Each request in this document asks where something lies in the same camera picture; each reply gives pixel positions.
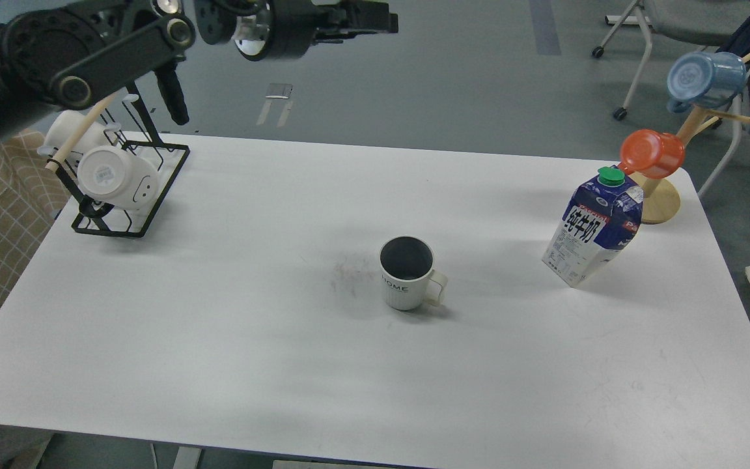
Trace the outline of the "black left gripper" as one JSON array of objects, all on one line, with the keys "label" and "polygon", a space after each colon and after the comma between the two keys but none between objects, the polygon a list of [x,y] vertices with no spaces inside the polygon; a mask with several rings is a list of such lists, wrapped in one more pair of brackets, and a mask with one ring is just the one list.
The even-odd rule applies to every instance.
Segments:
[{"label": "black left gripper", "polygon": [[262,1],[258,12],[237,19],[234,43],[249,61],[292,61],[317,44],[398,32],[398,14],[384,2]]}]

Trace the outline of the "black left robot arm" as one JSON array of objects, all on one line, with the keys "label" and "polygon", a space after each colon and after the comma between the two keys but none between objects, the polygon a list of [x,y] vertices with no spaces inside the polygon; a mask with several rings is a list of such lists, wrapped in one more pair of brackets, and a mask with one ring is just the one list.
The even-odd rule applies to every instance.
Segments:
[{"label": "black left robot arm", "polygon": [[0,142],[65,109],[95,106],[155,74],[173,122],[189,122],[176,68],[199,36],[238,41],[244,59],[294,60],[317,44],[395,35],[398,14],[379,1],[81,1],[0,24]]}]

